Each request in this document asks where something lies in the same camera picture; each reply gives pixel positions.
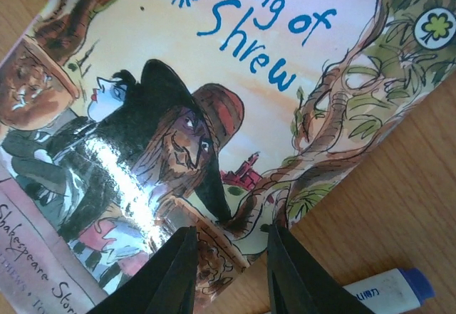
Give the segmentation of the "pink Taming of Shrew book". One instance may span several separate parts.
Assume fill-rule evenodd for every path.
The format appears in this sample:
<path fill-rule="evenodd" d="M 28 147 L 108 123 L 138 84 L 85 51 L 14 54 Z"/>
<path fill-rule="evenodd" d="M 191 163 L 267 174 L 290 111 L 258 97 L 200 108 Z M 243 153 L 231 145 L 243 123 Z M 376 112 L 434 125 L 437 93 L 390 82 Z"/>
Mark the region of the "pink Taming of Shrew book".
<path fill-rule="evenodd" d="M 178 229 L 195 310 L 455 70 L 455 0 L 50 0 L 1 62 L 1 292 L 87 313 Z"/>

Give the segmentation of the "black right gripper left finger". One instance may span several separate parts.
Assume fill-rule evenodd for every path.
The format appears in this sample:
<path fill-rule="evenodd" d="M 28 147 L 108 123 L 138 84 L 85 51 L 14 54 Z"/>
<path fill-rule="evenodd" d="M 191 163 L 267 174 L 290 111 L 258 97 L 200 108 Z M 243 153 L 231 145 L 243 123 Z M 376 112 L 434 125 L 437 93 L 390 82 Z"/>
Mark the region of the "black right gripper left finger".
<path fill-rule="evenodd" d="M 178 229 L 123 286 L 90 313 L 192 313 L 197 280 L 197 230 Z"/>

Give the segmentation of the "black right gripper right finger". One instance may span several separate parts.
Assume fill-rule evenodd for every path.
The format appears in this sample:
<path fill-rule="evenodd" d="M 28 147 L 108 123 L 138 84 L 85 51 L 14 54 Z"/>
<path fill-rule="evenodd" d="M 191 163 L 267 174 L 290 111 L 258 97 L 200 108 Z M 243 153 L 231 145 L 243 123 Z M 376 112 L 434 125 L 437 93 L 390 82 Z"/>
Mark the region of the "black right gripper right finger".
<path fill-rule="evenodd" d="M 266 232 L 272 313 L 372 313 L 344 289 L 290 231 L 268 224 Z"/>

